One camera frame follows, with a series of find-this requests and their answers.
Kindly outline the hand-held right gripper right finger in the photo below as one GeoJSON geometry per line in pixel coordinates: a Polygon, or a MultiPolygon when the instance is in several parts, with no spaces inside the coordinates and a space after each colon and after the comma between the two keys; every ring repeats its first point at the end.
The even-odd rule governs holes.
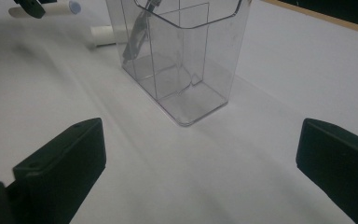
{"type": "Polygon", "coordinates": [[[305,119],[296,165],[358,224],[358,135],[326,121],[305,119]]]}

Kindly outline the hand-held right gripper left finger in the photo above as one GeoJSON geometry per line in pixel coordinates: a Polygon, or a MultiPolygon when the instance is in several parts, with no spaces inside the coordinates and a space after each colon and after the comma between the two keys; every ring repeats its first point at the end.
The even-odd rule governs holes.
{"type": "Polygon", "coordinates": [[[103,123],[78,122],[13,168],[20,224],[69,224],[106,165],[103,123]]]}

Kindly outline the white pen with blue end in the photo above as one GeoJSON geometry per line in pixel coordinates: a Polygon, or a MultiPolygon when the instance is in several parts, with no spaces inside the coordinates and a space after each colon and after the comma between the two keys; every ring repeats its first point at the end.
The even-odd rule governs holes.
{"type": "MultiPolygon", "coordinates": [[[[47,16],[60,16],[60,15],[76,15],[81,11],[81,5],[75,0],[61,1],[58,0],[37,0],[46,14],[43,17],[47,16]]],[[[8,13],[13,18],[33,18],[28,15],[20,5],[17,7],[12,7],[8,10],[8,13]]]]}

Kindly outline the black pen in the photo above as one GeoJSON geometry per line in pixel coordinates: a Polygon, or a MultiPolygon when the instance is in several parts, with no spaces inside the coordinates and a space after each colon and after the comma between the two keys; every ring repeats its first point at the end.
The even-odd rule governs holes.
{"type": "Polygon", "coordinates": [[[141,11],[136,18],[135,23],[132,26],[129,42],[127,43],[126,48],[122,54],[124,63],[137,58],[140,49],[145,42],[147,18],[150,16],[151,12],[153,12],[155,8],[160,5],[161,1],[162,0],[147,0],[145,5],[146,10],[141,11]]]}

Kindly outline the clear plastic desk organizer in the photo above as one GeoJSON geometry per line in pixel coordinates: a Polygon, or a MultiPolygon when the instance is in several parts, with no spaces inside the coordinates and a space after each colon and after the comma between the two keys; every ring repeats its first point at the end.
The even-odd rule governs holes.
{"type": "Polygon", "coordinates": [[[105,0],[121,67],[177,124],[190,126],[228,103],[253,0],[162,0],[147,18],[136,59],[122,56],[147,0],[105,0]]]}

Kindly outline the white eraser block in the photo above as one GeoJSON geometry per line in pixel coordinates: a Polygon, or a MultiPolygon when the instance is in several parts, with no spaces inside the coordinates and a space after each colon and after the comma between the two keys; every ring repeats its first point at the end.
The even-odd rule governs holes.
{"type": "Polygon", "coordinates": [[[115,31],[110,25],[91,26],[90,32],[96,47],[115,45],[127,41],[126,29],[117,29],[115,31]]]}

